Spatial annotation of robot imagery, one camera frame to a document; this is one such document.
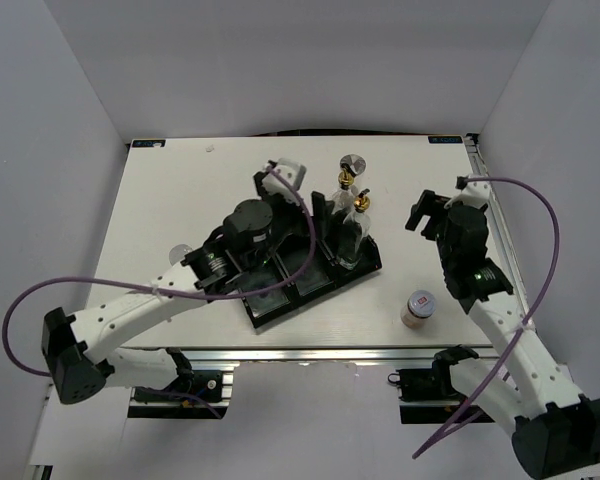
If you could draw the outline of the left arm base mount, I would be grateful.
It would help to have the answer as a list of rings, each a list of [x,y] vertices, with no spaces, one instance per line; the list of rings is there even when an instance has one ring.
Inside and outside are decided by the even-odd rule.
[[[166,352],[175,361],[178,376],[163,389],[133,390],[128,417],[136,419],[222,420],[227,412],[222,370],[198,369],[178,349]]]

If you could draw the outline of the clear glass oil bottle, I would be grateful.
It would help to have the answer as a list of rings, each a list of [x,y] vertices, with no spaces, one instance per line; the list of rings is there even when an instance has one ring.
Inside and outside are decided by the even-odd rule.
[[[339,231],[336,260],[347,270],[353,270],[359,263],[361,245],[369,234],[371,225],[367,214],[371,204],[369,192],[369,189],[364,189],[355,197],[352,209],[344,218]]]

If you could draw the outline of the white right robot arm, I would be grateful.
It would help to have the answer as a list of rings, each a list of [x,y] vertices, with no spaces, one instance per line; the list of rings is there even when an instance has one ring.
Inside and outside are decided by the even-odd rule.
[[[431,190],[412,206],[406,229],[425,225],[435,242],[452,297],[498,354],[488,366],[470,347],[436,354],[425,382],[459,408],[426,441],[433,446],[477,406],[509,437],[515,457],[533,479],[600,463],[600,399],[590,399],[564,373],[522,313],[513,286],[487,256],[489,190],[464,189],[454,198]]]

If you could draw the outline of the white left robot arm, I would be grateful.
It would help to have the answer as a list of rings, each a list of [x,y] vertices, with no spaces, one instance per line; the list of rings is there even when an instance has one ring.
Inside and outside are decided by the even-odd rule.
[[[185,396],[193,371],[183,353],[173,347],[128,349],[126,343],[181,313],[214,301],[259,297],[301,277],[317,250],[316,227],[299,194],[305,173],[294,162],[269,163],[254,176],[257,198],[240,202],[199,248],[165,273],[147,284],[122,282],[124,294],[99,306],[48,312],[41,347],[60,402],[74,405],[110,387]],[[269,286],[250,286],[292,235],[309,242],[301,266]]]

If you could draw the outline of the glass bottle with brown residue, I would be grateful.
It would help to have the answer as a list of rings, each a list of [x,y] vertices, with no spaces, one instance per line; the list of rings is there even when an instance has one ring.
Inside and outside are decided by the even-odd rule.
[[[348,214],[353,208],[355,194],[353,191],[354,175],[347,169],[342,169],[338,175],[338,188],[331,194],[331,214]]]

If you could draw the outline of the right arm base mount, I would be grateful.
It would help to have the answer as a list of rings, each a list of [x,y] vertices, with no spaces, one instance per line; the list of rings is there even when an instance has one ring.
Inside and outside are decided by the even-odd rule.
[[[430,367],[390,373],[387,381],[398,390],[400,422],[425,425],[448,420],[465,400],[451,385],[450,367],[461,360],[479,358],[475,350],[458,345],[436,353]]]

